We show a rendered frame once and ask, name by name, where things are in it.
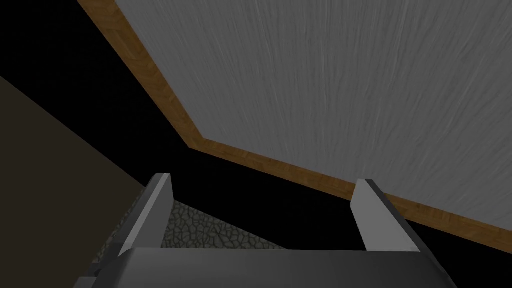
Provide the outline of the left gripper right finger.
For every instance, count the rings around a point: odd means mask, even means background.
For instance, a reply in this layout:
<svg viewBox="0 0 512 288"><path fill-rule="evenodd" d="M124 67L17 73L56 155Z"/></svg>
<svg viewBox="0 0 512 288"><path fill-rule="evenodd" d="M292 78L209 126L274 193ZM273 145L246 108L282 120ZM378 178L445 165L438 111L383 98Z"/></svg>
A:
<svg viewBox="0 0 512 288"><path fill-rule="evenodd" d="M367 251L425 251L425 243L372 180L357 180L350 208Z"/></svg>

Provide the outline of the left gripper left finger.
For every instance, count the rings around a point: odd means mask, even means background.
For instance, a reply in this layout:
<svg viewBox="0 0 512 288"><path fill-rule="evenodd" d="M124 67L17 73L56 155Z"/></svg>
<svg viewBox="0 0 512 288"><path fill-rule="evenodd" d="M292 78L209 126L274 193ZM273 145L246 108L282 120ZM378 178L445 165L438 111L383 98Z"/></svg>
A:
<svg viewBox="0 0 512 288"><path fill-rule="evenodd" d="M145 187L128 218L117 231L109 248L116 258L134 248L160 248L174 206L169 173L156 173Z"/></svg>

